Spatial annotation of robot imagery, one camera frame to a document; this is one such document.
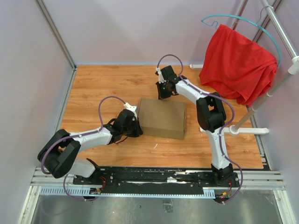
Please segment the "brown cardboard box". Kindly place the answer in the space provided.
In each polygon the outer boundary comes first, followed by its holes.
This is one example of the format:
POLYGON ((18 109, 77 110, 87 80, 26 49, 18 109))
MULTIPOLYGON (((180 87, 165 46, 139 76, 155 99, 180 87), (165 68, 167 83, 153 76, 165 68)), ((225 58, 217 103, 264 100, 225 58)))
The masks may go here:
POLYGON ((143 134, 183 140, 185 109, 183 102, 142 98, 138 118, 143 134))

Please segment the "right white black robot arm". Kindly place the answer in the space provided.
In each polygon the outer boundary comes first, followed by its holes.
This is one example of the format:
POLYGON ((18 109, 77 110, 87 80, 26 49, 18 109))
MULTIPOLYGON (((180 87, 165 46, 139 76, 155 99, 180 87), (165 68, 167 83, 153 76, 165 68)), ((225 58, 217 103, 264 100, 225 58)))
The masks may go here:
POLYGON ((177 76, 171 66, 156 68, 158 99, 182 95, 196 105, 197 121, 209 139, 212 152, 212 182, 221 187, 233 174, 233 166, 228 154, 222 132, 226 113, 218 93, 209 93, 193 85, 186 77, 177 76))

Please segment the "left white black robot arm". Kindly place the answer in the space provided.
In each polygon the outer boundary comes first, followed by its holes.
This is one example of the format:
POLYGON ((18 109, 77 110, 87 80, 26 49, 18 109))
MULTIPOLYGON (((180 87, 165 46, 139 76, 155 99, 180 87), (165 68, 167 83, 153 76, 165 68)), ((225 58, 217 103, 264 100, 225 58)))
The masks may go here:
POLYGON ((45 174, 54 178, 66 175, 81 176, 89 184, 100 180, 99 166, 90 159, 80 159, 79 152, 97 146, 116 144, 123 136, 136 138, 143 134, 138 116, 132 110, 122 110, 118 117, 93 130, 69 133, 58 130, 37 156, 45 174))

